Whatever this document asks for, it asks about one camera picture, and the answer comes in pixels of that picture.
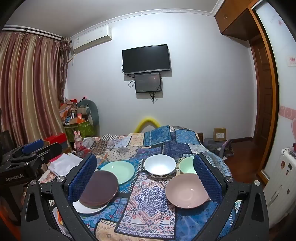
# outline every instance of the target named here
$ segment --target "mint green plate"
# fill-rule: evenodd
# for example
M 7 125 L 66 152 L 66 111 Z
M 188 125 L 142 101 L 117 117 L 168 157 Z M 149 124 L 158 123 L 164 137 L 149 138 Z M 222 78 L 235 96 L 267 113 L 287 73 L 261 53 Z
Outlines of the mint green plate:
M 135 168 L 127 161 L 113 161 L 103 166 L 101 170 L 112 172 L 117 177 L 118 184 L 127 182 L 135 173 Z
M 194 167 L 193 167 L 193 158 L 194 156 L 186 157 L 180 162 L 179 168 L 181 172 L 196 174 L 196 171 L 194 170 Z

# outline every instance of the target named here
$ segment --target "brown plate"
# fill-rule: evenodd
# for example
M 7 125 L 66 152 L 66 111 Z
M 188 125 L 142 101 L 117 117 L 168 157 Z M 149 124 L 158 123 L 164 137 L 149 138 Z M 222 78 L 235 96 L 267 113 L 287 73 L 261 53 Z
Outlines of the brown plate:
M 172 178 L 165 188 L 167 199 L 177 207 L 194 208 L 209 199 L 198 175 L 185 173 Z
M 96 171 L 91 176 L 79 201 L 86 207 L 98 208 L 110 201 L 118 190 L 117 177 L 108 171 Z

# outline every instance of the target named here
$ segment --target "wooden cabinet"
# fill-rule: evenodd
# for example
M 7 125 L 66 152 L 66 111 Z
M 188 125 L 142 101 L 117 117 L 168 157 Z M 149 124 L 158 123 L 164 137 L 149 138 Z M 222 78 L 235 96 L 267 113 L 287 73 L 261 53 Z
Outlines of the wooden cabinet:
M 225 0 L 215 16 L 220 32 L 223 33 L 250 3 L 251 0 Z
M 221 33 L 237 18 L 233 1 L 226 0 L 215 16 Z
M 215 18 L 220 32 L 241 40 L 259 34 L 258 27 L 248 10 L 251 0 L 225 0 Z

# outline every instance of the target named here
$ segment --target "ceiling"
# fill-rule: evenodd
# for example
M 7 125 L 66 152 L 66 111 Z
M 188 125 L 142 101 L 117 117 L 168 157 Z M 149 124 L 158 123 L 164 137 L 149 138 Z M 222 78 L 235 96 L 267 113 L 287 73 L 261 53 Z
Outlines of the ceiling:
M 61 36 L 76 33 L 105 20 L 153 9 L 194 9 L 210 14 L 223 0 L 26 0 L 8 25 L 37 28 Z

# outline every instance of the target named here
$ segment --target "bowl rim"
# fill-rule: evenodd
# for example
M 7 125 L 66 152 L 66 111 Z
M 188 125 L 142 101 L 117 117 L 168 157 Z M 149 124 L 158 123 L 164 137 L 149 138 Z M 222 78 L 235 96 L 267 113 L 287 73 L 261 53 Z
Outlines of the bowl rim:
M 179 176 L 181 176 L 181 175 L 194 175 L 195 177 L 196 177 L 196 176 L 198 177 L 198 175 L 196 175 L 196 174 L 194 174 L 194 173 L 183 173 L 183 174 L 180 174 L 180 175 L 174 176 L 171 180 L 173 180 L 174 178 L 179 177 Z M 166 187 L 165 187 L 165 196 L 166 196 L 167 200 L 168 200 L 171 204 L 173 204 L 174 206 L 179 207 L 179 208 L 183 208 L 183 209 L 191 209 L 191 208 L 195 208 L 195 207 L 199 207 L 199 206 L 203 205 L 203 204 L 209 199 L 209 194 L 207 194 L 207 195 L 208 195 L 207 200 L 205 200 L 205 201 L 204 201 L 202 204 L 200 204 L 200 205 L 196 205 L 196 206 L 194 206 L 194 207 L 181 207 L 181 206 L 178 206 L 178 205 L 174 204 L 171 200 L 169 200 L 169 199 L 168 199 L 168 196 L 167 196 L 167 187 L 168 187 L 168 184 L 170 183 L 171 180 L 169 180 L 169 182 L 167 183 L 167 185 L 166 185 Z
M 175 167 L 174 167 L 170 172 L 167 172 L 167 173 L 162 173 L 162 174 L 155 174 L 155 173 L 152 173 L 152 172 L 150 172 L 150 171 L 146 168 L 146 162 L 147 162 L 147 160 L 148 160 L 150 157 L 153 157 L 153 156 L 167 156 L 167 157 L 169 157 L 172 161 L 174 161 L 174 163 L 175 163 Z M 156 154 L 156 155 L 153 155 L 153 156 L 148 157 L 148 158 L 146 159 L 146 161 L 144 162 L 144 167 L 145 167 L 146 171 L 148 171 L 148 172 L 151 173 L 152 175 L 166 175 L 166 174 L 170 174 L 173 170 L 176 169 L 176 161 L 174 160 L 174 158 L 172 158 L 172 157 L 170 157 L 170 156 L 168 156 L 168 155 L 164 155 L 164 154 Z

